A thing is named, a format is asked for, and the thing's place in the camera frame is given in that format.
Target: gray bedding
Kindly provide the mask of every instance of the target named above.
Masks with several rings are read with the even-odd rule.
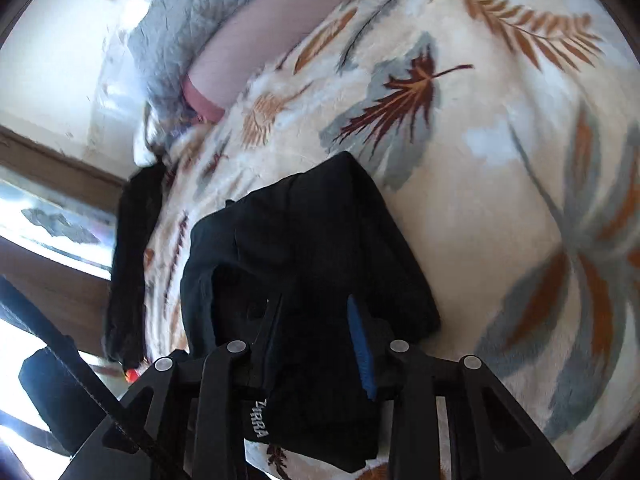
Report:
[[[153,0],[129,50],[159,118],[180,114],[181,82],[207,40],[251,0]]]

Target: white wall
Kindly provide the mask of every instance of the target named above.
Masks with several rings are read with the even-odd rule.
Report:
[[[135,169],[135,124],[96,146],[90,121],[125,1],[33,0],[0,50],[0,124],[121,177]]]

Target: bed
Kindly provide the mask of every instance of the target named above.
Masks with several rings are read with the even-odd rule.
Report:
[[[442,329],[424,351],[480,356],[577,471],[640,412],[639,95],[638,60],[598,0],[343,2],[168,150],[146,362],[187,347],[193,225],[348,150],[433,290]],[[246,450],[282,480],[376,478],[381,442],[356,474]]]

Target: gray blanket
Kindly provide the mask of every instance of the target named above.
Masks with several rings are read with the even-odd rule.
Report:
[[[251,0],[153,0],[129,50],[158,117],[180,114],[182,78],[207,40]]]

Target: black cloth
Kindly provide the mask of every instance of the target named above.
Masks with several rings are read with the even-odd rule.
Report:
[[[48,347],[24,360],[18,379],[53,436],[71,454],[104,419],[104,411]]]
[[[122,189],[118,204],[111,288],[104,317],[104,354],[125,370],[145,355],[144,254],[162,208],[162,162],[137,172]]]
[[[280,302],[264,357],[267,399],[246,409],[268,435],[249,423],[245,437],[350,472],[378,452],[380,409],[360,383],[348,297],[409,342],[440,325],[410,248],[348,152],[197,222],[180,296],[194,358],[253,342],[267,301]]]

